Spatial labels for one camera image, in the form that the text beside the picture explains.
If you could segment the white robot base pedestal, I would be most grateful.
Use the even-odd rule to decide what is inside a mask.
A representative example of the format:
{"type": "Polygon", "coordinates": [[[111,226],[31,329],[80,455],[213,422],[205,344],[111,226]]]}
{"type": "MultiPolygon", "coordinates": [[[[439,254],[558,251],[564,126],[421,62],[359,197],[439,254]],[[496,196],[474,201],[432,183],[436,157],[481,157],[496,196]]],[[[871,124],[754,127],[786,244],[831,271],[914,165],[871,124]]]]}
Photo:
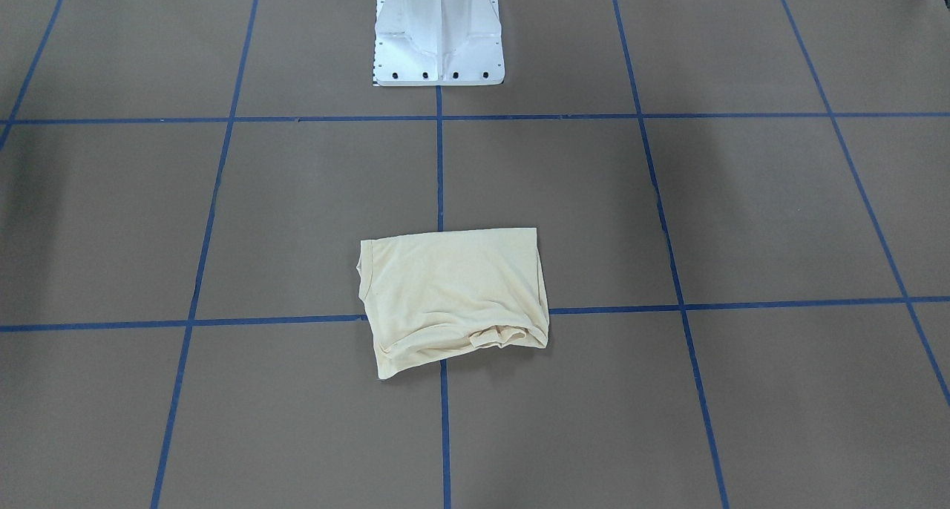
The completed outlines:
{"type": "Polygon", "coordinates": [[[505,80],[499,0],[376,0],[373,83],[475,87],[505,80]]]}

